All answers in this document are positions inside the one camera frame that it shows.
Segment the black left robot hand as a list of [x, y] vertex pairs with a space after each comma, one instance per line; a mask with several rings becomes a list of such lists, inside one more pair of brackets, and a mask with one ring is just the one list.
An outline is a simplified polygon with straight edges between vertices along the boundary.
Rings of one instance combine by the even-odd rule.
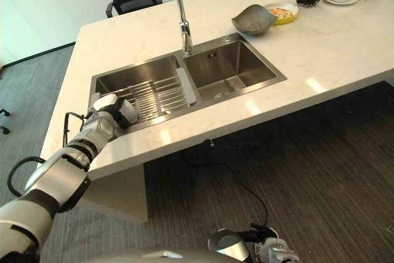
[[93, 104], [93, 108], [98, 112], [109, 113], [121, 129], [128, 128], [139, 117], [133, 105], [116, 94], [108, 94], [99, 98]]

